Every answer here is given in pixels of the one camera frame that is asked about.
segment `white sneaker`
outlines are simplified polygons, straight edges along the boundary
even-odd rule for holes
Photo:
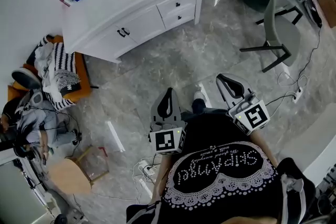
[[[204,102],[206,102],[205,95],[201,91],[197,91],[194,94],[194,100],[196,99],[202,99]]]

